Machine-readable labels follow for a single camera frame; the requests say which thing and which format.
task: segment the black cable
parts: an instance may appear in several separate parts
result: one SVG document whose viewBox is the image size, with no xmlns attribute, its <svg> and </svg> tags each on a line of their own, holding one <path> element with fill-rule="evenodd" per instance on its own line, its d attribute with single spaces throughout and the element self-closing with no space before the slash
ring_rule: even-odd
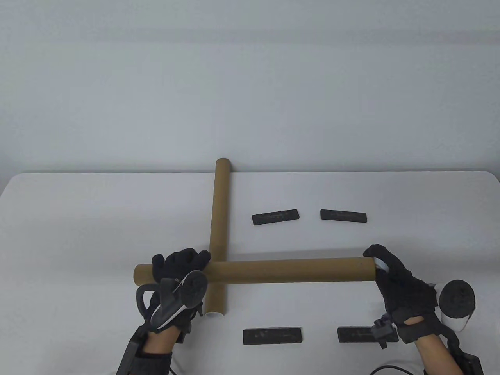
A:
<svg viewBox="0 0 500 375">
<path fill-rule="evenodd" d="M 391 364 L 386 364 L 384 366 L 380 366 L 380 367 L 377 367 L 376 369 L 374 369 L 370 375 L 374 375 L 375 373 L 378 373 L 380 370 L 383 370 L 383 369 L 394 369 L 394 370 L 399 370 L 401 371 L 402 373 L 405 373 L 407 375 L 415 375 L 414 373 L 411 373 L 409 372 L 408 370 L 405 370 L 404 368 L 401 368 L 401 367 L 398 367 L 398 366 L 393 366 Z"/>
</svg>

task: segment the gloved hand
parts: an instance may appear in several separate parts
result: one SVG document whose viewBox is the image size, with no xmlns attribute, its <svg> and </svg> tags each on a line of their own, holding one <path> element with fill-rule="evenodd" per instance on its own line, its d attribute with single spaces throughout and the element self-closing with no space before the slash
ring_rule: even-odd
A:
<svg viewBox="0 0 500 375">
<path fill-rule="evenodd" d="M 385 310 L 396 325 L 402 326 L 411 317 L 435 316 L 436 290 L 414 277 L 384 246 L 371 245 L 363 257 L 378 258 L 389 267 L 388 273 L 377 268 L 375 282 L 382 293 Z"/>
<path fill-rule="evenodd" d="M 152 273 L 154 280 L 159 283 L 161 279 L 175 279 L 179 283 L 191 271 L 203 271 L 211 259 L 211 254 L 206 251 L 196 252 L 193 248 L 185 248 L 184 250 L 173 252 L 166 259 L 161 254 L 153 256 Z M 151 318 L 151 315 L 160 305 L 160 296 L 158 292 L 154 292 L 149 307 L 146 310 L 145 319 Z M 191 331 L 191 320 L 196 316 L 196 313 L 202 314 L 201 303 L 195 308 L 185 309 L 179 313 L 169 324 L 163 327 L 160 332 L 168 327 L 176 326 L 185 335 Z"/>
</svg>

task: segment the white wall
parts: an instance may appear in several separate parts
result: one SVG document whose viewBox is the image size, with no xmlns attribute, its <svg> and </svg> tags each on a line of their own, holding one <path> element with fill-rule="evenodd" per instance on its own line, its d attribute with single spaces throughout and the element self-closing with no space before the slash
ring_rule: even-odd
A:
<svg viewBox="0 0 500 375">
<path fill-rule="evenodd" d="M 21 171 L 490 170 L 496 0 L 0 0 Z"/>
</svg>

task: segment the cardboard tube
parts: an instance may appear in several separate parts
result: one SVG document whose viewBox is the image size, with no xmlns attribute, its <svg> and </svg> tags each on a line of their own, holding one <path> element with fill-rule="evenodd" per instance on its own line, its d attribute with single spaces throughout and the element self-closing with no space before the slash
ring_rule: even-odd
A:
<svg viewBox="0 0 500 375">
<path fill-rule="evenodd" d="M 214 262 L 224 262 L 228 253 L 230 174 L 231 162 L 226 158 L 218 159 L 215 162 L 209 245 Z M 208 286 L 205 313 L 208 315 L 224 315 L 226 313 L 225 284 L 217 283 Z"/>
<path fill-rule="evenodd" d="M 203 273 L 210 287 L 225 284 L 317 283 L 375 280 L 373 258 L 211 261 Z M 154 283 L 151 264 L 135 267 L 137 285 Z"/>
</svg>

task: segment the black strap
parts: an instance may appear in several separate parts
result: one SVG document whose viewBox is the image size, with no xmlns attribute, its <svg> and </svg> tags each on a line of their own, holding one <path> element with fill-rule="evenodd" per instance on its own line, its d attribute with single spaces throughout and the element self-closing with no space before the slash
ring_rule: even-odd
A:
<svg viewBox="0 0 500 375">
<path fill-rule="evenodd" d="M 424 337 L 424 336 L 429 336 L 432 335 L 435 332 L 435 330 L 427 324 L 427 322 L 421 321 L 420 323 L 417 324 L 412 324 L 412 325 L 406 325 L 406 324 L 400 324 L 397 327 L 397 333 L 401 340 L 405 344 L 413 343 L 414 341 L 417 341 L 417 339 Z"/>
<path fill-rule="evenodd" d="M 168 375 L 172 353 L 170 354 L 140 354 L 136 356 L 130 366 L 132 375 Z"/>
</svg>

